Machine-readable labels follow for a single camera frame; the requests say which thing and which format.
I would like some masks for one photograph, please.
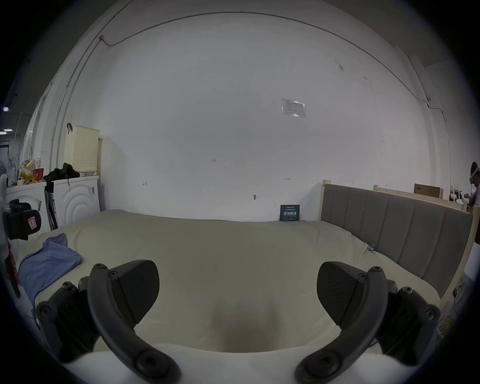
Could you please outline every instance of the laundry basket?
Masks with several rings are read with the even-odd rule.
[[[95,172],[99,130],[68,124],[63,161],[77,172]]]

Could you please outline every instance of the beige bed sheet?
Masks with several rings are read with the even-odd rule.
[[[428,283],[323,221],[231,222],[105,211],[41,235],[25,254],[62,232],[83,262],[41,292],[36,303],[63,281],[78,284],[95,263],[112,268],[153,260],[160,292],[135,328],[150,344],[224,352],[323,347],[340,332],[317,298],[316,279],[325,261],[363,270],[379,265],[399,287],[409,285],[427,302],[440,303]],[[96,350],[105,349],[97,343]]]

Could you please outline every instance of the upholstered headboard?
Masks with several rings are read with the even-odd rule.
[[[324,185],[322,199],[321,220],[374,245],[376,251],[428,282],[440,297],[444,295],[464,257],[472,214],[415,198],[333,184]]]

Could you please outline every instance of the white washing machine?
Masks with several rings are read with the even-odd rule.
[[[38,232],[28,236],[29,240],[36,239],[42,233],[51,231],[47,214],[47,202],[45,199],[46,185],[47,183],[42,182],[7,188],[7,195],[5,197],[6,203],[18,199],[21,203],[29,203],[32,209],[40,212],[42,225]],[[26,243],[26,240],[15,239],[9,240],[9,242],[12,248],[13,257],[17,260],[18,256],[23,252],[22,246]]]
[[[55,180],[51,198],[58,228],[93,216],[100,212],[98,176]]]

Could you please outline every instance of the blue towel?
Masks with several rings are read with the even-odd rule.
[[[26,256],[18,267],[18,278],[35,308],[35,297],[82,263],[80,255],[67,247],[67,236],[50,237],[41,250]]]

